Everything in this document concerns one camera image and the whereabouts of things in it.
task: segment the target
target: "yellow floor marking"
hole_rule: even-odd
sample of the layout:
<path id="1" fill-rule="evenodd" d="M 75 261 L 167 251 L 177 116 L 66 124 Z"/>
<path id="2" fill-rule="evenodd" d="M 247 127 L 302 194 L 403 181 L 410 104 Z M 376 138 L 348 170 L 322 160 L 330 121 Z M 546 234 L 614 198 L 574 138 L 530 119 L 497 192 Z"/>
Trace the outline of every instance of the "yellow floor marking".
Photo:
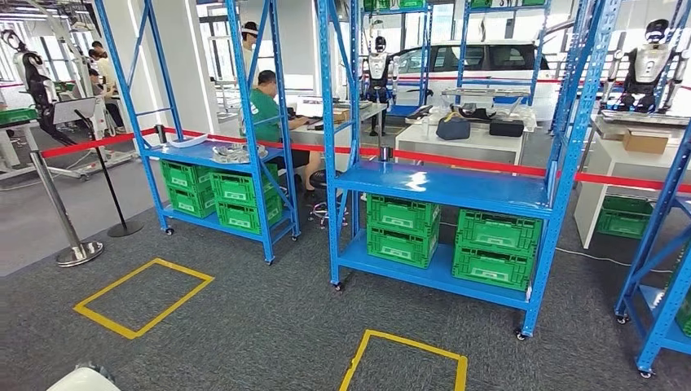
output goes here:
<path id="1" fill-rule="evenodd" d="M 378 336 L 386 340 L 398 342 L 399 344 L 412 346 L 418 349 L 428 351 L 430 353 L 442 355 L 446 358 L 457 360 L 458 367 L 456 369 L 456 382 L 454 383 L 454 391 L 465 390 L 465 377 L 468 372 L 468 358 L 466 358 L 465 356 L 449 352 L 448 350 L 435 348 L 434 346 L 423 344 L 422 342 L 418 342 L 416 340 L 409 340 L 407 338 L 403 338 L 402 336 L 395 336 L 387 332 L 378 332 L 376 330 L 367 329 L 363 334 L 363 339 L 360 341 L 358 351 L 355 353 L 355 357 L 353 357 L 353 360 L 350 363 L 350 368 L 348 368 L 348 371 L 345 373 L 345 376 L 343 377 L 343 381 L 341 382 L 341 387 L 339 388 L 339 391 L 346 391 L 348 389 L 348 386 L 350 385 L 350 380 L 353 379 L 355 369 L 357 369 L 358 364 L 360 364 L 360 359 L 362 359 L 363 354 L 365 353 L 365 349 L 367 348 L 367 344 L 369 343 L 370 337 L 372 336 Z"/>
<path id="2" fill-rule="evenodd" d="M 165 311 L 158 314 L 151 322 L 145 324 L 142 328 L 140 328 L 137 331 L 134 331 L 134 330 L 131 330 L 125 326 L 122 326 L 121 324 L 114 322 L 111 319 L 106 318 L 105 316 L 103 316 L 97 312 L 94 312 L 93 310 L 86 308 L 87 304 L 89 304 L 92 301 L 96 300 L 97 298 L 101 297 L 106 292 L 113 290 L 118 285 L 124 283 L 128 279 L 131 279 L 132 277 L 136 276 L 138 273 L 141 273 L 144 269 L 146 269 L 152 265 L 161 265 L 161 266 L 168 267 L 170 269 L 179 271 L 181 273 L 185 273 L 185 274 L 197 277 L 198 279 L 201 279 L 202 282 L 199 285 L 197 285 L 194 289 L 192 289 L 188 294 L 183 296 L 180 300 L 173 303 L 173 305 L 168 307 Z M 112 330 L 112 331 L 120 334 L 121 336 L 123 336 L 125 338 L 133 340 L 134 338 L 137 338 L 138 336 L 142 336 L 145 332 L 148 332 L 149 330 L 151 330 L 151 328 L 156 326 L 161 320 L 163 320 L 163 318 L 170 315 L 179 306 L 184 304 L 185 301 L 190 300 L 191 297 L 196 295 L 200 290 L 202 290 L 211 281 L 213 281 L 213 277 L 210 275 L 205 275 L 204 273 L 200 273 L 199 271 L 186 268 L 185 266 L 176 265 L 172 262 L 164 261 L 160 258 L 154 258 L 154 259 L 150 260 L 149 262 L 147 262 L 146 264 L 135 269 L 134 271 L 131 271 L 129 274 L 124 275 L 123 277 L 118 279 L 116 282 L 111 283 L 106 288 L 103 288 L 100 291 L 98 291 L 97 293 L 94 293 L 93 295 L 87 297 L 86 299 L 81 301 L 79 304 L 75 305 L 74 310 L 77 311 L 79 314 L 82 314 L 82 315 L 86 316 L 87 318 L 93 320 L 94 322 L 100 324 L 101 326 L 106 327 L 107 329 Z"/>

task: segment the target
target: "white car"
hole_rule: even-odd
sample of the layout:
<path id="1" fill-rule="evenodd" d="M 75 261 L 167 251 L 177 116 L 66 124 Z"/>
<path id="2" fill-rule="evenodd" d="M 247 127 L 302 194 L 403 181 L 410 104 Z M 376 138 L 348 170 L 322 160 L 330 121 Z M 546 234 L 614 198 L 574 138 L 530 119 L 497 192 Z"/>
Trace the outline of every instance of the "white car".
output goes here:
<path id="1" fill-rule="evenodd" d="M 522 79 L 530 81 L 533 76 L 536 47 L 530 41 L 503 40 L 496 42 L 468 42 L 465 52 L 465 80 L 484 79 Z M 396 104 L 416 106 L 420 91 L 420 55 L 422 49 L 414 47 L 400 51 L 398 64 L 398 96 Z M 435 43 L 431 46 L 429 90 L 434 95 L 428 97 L 427 103 L 442 105 L 442 91 L 455 88 L 458 80 L 458 58 L 460 41 Z M 533 109 L 537 121 L 550 121 L 557 105 L 557 94 L 560 82 L 556 71 L 550 71 L 547 60 L 540 61 L 538 81 L 535 86 Z M 486 88 L 487 85 L 464 85 L 468 88 Z M 522 88 L 530 91 L 529 86 L 506 87 Z"/>

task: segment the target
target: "black bag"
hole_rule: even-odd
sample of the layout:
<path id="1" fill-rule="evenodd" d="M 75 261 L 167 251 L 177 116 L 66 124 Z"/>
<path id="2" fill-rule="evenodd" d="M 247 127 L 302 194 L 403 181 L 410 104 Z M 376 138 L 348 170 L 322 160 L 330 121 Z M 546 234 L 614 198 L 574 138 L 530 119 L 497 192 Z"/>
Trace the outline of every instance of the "black bag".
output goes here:
<path id="1" fill-rule="evenodd" d="M 523 135 L 523 121 L 521 120 L 494 120 L 490 123 L 490 135 L 521 137 Z"/>
<path id="2" fill-rule="evenodd" d="M 439 120 L 437 136 L 445 140 L 463 140 L 470 137 L 470 124 L 457 112 Z"/>

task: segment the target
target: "black stanchion pole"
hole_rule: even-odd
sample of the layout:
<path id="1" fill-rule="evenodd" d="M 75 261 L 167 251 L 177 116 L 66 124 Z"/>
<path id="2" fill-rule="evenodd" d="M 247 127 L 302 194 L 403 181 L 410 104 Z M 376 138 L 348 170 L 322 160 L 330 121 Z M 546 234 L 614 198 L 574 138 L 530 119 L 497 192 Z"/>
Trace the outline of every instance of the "black stanchion pole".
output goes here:
<path id="1" fill-rule="evenodd" d="M 91 139 L 94 141 L 96 140 L 96 134 L 94 133 L 94 128 L 91 125 L 90 121 L 84 117 L 79 110 L 74 111 L 89 127 L 89 130 L 91 132 Z M 101 153 L 101 148 L 96 147 L 96 156 L 99 158 L 99 163 L 101 164 L 101 169 L 103 170 L 103 175 L 106 177 L 106 182 L 108 183 L 108 189 L 110 190 L 110 195 L 112 197 L 112 202 L 115 204 L 115 209 L 117 210 L 117 216 L 120 218 L 120 224 L 116 224 L 115 226 L 112 226 L 111 229 L 108 230 L 108 236 L 112 238 L 120 238 L 122 236 L 128 236 L 132 235 L 135 232 L 141 230 L 144 227 L 144 224 L 141 222 L 137 222 L 134 220 L 130 220 L 129 222 L 125 221 L 125 218 L 122 216 L 122 209 L 120 208 L 120 202 L 117 200 L 117 195 L 115 194 L 115 189 L 112 186 L 112 182 L 110 180 L 110 175 L 108 174 L 108 168 L 106 167 L 106 162 L 103 160 L 103 154 Z"/>

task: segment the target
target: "white robot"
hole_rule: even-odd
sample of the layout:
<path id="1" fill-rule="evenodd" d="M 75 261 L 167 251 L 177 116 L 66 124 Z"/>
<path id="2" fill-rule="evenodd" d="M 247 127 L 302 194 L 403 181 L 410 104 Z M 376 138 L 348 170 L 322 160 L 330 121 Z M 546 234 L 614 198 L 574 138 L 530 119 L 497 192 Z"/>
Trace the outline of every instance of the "white robot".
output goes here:
<path id="1" fill-rule="evenodd" d="M 645 40 L 648 43 L 626 54 L 629 59 L 628 74 L 624 80 L 622 95 L 614 104 L 614 110 L 629 112 L 633 108 L 635 112 L 655 112 L 657 109 L 654 97 L 655 87 L 660 81 L 667 61 L 675 56 L 679 56 L 674 77 L 669 81 L 667 98 L 658 112 L 664 113 L 671 107 L 672 100 L 682 82 L 691 53 L 689 51 L 674 53 L 669 44 L 662 43 L 668 28 L 669 21 L 665 19 L 650 22 L 645 29 Z M 623 56 L 624 53 L 622 51 L 614 53 L 612 68 L 610 69 L 607 82 L 605 83 L 604 94 L 602 95 L 601 106 L 603 108 L 606 107 L 609 100 Z M 634 94 L 642 94 L 643 97 L 636 101 Z"/>
<path id="2" fill-rule="evenodd" d="M 38 124 L 41 129 L 64 145 L 75 144 L 71 138 L 57 130 L 53 125 L 53 115 L 55 114 L 53 104 L 57 101 L 57 94 L 53 81 L 47 76 L 48 72 L 41 56 L 27 49 L 26 44 L 13 30 L 3 30 L 0 32 L 0 37 L 9 47 L 17 51 L 13 61 L 21 81 L 36 104 Z"/>
<path id="3" fill-rule="evenodd" d="M 369 78 L 369 87 L 365 92 L 364 98 L 370 102 L 387 103 L 391 100 L 396 104 L 396 94 L 398 92 L 398 57 L 388 55 L 386 50 L 386 39 L 378 36 L 374 40 L 374 51 L 370 51 L 369 56 L 363 62 L 363 74 Z M 389 73 L 394 82 L 391 92 L 386 88 L 389 83 Z M 384 124 L 386 123 L 386 112 L 381 114 L 381 135 L 384 136 Z M 376 116 L 372 118 L 372 131 L 370 136 L 376 136 Z"/>

